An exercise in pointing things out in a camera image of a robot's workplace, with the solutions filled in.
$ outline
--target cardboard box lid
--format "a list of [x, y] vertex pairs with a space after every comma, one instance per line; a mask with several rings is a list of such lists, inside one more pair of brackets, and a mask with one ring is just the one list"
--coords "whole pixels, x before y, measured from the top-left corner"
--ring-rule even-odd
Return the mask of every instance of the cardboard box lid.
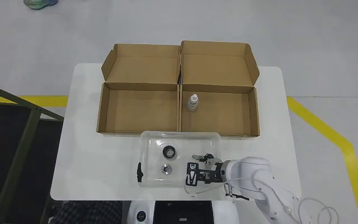
[[183, 84], [253, 86], [260, 75], [245, 43], [182, 41]]
[[180, 46], [115, 44], [102, 65], [107, 83], [176, 84]]

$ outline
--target white cable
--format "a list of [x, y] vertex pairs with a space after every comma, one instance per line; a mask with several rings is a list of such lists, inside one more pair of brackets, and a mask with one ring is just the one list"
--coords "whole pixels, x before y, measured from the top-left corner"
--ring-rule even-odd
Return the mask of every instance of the white cable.
[[322, 212], [323, 212], [325, 209], [327, 209], [328, 212], [329, 212], [329, 209], [332, 209], [332, 210], [336, 213], [336, 215], [337, 215], [337, 224], [338, 224], [338, 223], [340, 222], [340, 215], [338, 214], [338, 212], [337, 212], [334, 208], [332, 208], [332, 207], [327, 207], [327, 206], [325, 206], [324, 208], [322, 208], [321, 211], [318, 213], [318, 218], [317, 218], [318, 224], [319, 224], [319, 218], [320, 218]]
[[[233, 181], [233, 180], [254, 180], [254, 181], [259, 182], [260, 184], [263, 184], [264, 186], [270, 188], [270, 189], [273, 191], [273, 193], [274, 193], [274, 195], [276, 196], [276, 198], [280, 201], [280, 203], [282, 204], [282, 206], [286, 207], [286, 205], [281, 201], [280, 197], [277, 195], [276, 191], [275, 191], [271, 186], [269, 186], [268, 184], [266, 184], [266, 183], [263, 182], [263, 181], [260, 181], [260, 180], [255, 179], [255, 178], [235, 178], [235, 179], [232, 179], [232, 180], [225, 181], [225, 182], [221, 183], [219, 186], [216, 186], [216, 187], [214, 187], [214, 188], [209, 188], [209, 189], [207, 189], [207, 190], [202, 190], [202, 191], [196, 192], [196, 193], [194, 193], [194, 194], [201, 194], [201, 193], [204, 193], [204, 192], [208, 192], [208, 191], [210, 191], [210, 190], [214, 190], [214, 189], [220, 188], [220, 187], [224, 186], [226, 183], [229, 184], [229, 182], [230, 182], [230, 181]], [[187, 194], [192, 194], [192, 193], [189, 193], [189, 192], [186, 190], [185, 187], [186, 187], [186, 185], [184, 185], [184, 190], [185, 190], [185, 192], [186, 192]], [[316, 202], [318, 202], [318, 203], [320, 203], [321, 205], [324, 206], [324, 208], [322, 208], [322, 210], [318, 213], [317, 224], [320, 224], [319, 218], [320, 218], [320, 216], [321, 216], [321, 213], [322, 213], [324, 210], [327, 210], [328, 213], [329, 213], [329, 224], [332, 223], [332, 215], [331, 215], [331, 212], [329, 211], [329, 209], [332, 209], [332, 210], [336, 213], [336, 215], [337, 215], [337, 224], [339, 224], [339, 222], [340, 222], [340, 216], [339, 216], [338, 212], [337, 212], [334, 208], [332, 208], [332, 207], [327, 207], [323, 202], [321, 202], [320, 200], [314, 199], [314, 198], [304, 198], [304, 199], [302, 199], [302, 200], [300, 201], [300, 203], [299, 203], [299, 205], [298, 205], [299, 223], [303, 224], [303, 223], [302, 223], [302, 219], [301, 219], [301, 214], [300, 214], [300, 207], [301, 207], [302, 202], [304, 202], [305, 200], [313, 200], [313, 201], [316, 201]], [[293, 220], [294, 220], [295, 222], [298, 222], [298, 221], [293, 217], [292, 214], [291, 214], [291, 217], [293, 218]]]

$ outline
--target yellow tape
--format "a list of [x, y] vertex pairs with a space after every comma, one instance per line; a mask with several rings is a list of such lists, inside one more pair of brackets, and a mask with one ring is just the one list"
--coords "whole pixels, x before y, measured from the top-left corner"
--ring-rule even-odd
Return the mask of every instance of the yellow tape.
[[[50, 108], [65, 108], [67, 106], [68, 96], [19, 96], [37, 106]], [[13, 103], [0, 97], [0, 102]]]
[[346, 163], [348, 176], [351, 180], [353, 193], [356, 198], [356, 204], [358, 205], [358, 161], [353, 145], [292, 97], [287, 97], [287, 103], [290, 110], [341, 149]]

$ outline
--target bottle cap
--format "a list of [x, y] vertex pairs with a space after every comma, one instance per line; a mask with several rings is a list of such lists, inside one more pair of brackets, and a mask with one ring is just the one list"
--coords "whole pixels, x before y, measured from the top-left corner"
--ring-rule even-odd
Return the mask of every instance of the bottle cap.
[[191, 100], [192, 102], [197, 102], [197, 100], [198, 100], [197, 95], [196, 95], [196, 94], [192, 95], [191, 98], [190, 98], [190, 100]]

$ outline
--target shoe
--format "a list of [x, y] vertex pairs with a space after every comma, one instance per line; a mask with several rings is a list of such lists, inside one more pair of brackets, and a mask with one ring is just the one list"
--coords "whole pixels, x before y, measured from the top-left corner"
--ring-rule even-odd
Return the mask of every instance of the shoe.
[[54, 6], [58, 0], [23, 0], [23, 3], [32, 10], [41, 10], [47, 6]]

